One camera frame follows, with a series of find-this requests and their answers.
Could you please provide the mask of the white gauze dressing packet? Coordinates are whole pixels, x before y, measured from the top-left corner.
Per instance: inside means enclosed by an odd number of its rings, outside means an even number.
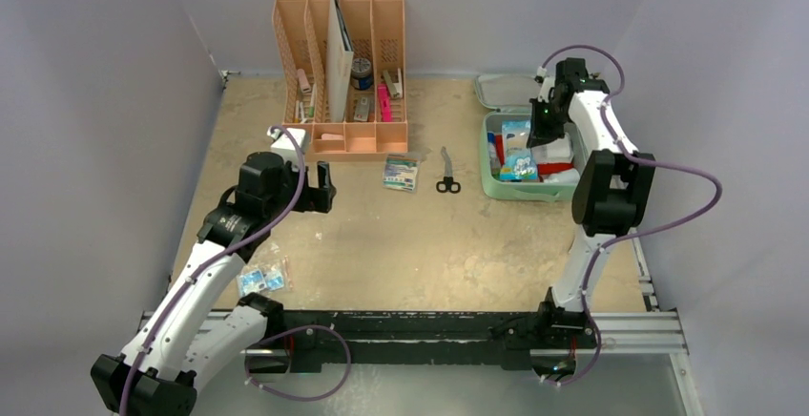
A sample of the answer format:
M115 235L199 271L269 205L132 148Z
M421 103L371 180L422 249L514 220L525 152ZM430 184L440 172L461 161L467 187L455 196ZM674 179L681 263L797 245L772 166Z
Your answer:
M569 134L551 143L535 146L530 151L538 164L572 163L574 157Z

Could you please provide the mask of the blue cotton swab bag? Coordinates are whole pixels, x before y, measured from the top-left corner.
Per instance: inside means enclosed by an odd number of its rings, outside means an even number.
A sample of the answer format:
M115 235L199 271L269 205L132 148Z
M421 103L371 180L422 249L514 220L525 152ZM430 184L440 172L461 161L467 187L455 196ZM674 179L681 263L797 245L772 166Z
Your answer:
M538 181L537 163L528 147L530 122L507 120L501 127L504 162L499 178L502 181Z

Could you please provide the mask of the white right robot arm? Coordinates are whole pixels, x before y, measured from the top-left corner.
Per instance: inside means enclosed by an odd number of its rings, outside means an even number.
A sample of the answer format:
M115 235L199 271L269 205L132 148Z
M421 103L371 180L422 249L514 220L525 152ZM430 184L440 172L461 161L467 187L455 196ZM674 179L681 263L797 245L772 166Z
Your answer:
M575 126L588 156L571 201L578 229L561 279L550 288L555 308L538 317L535 332L557 346L573 331L570 317L582 313L606 264L610 247L643 219L652 187L653 156L638 151L612 110L609 86L592 77L582 58L558 62L553 76L539 72L533 98L528 148L562 138Z

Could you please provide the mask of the red zipper pouch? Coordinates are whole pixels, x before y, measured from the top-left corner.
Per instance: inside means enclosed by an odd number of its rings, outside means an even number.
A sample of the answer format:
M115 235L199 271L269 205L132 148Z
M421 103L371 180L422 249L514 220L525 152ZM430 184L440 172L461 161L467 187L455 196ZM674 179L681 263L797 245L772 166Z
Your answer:
M494 143L500 165L505 166L504 143L503 137L500 134L490 134L489 139ZM553 163L538 163L537 170L540 176L549 176L556 173L573 169L572 162L553 162Z

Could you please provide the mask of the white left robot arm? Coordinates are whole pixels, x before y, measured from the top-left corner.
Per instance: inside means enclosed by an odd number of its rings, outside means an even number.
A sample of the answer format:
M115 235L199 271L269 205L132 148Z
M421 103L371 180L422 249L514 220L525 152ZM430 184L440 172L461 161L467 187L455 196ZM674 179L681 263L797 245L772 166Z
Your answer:
M153 316L116 355L100 355L91 379L118 415L188 415L197 395L241 349L271 348L290 334L284 309L258 293L242 297L225 323L198 333L223 290L292 212L328 213L337 189L328 163L307 168L271 152L249 155L209 212L192 253Z

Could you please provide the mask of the small white bottle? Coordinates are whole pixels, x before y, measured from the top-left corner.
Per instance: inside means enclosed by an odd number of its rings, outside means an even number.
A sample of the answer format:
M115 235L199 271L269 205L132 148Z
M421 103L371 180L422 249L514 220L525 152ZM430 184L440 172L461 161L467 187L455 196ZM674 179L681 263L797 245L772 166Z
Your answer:
M550 184L577 184L580 174L575 169L568 169L562 172L553 173L543 177L545 183Z

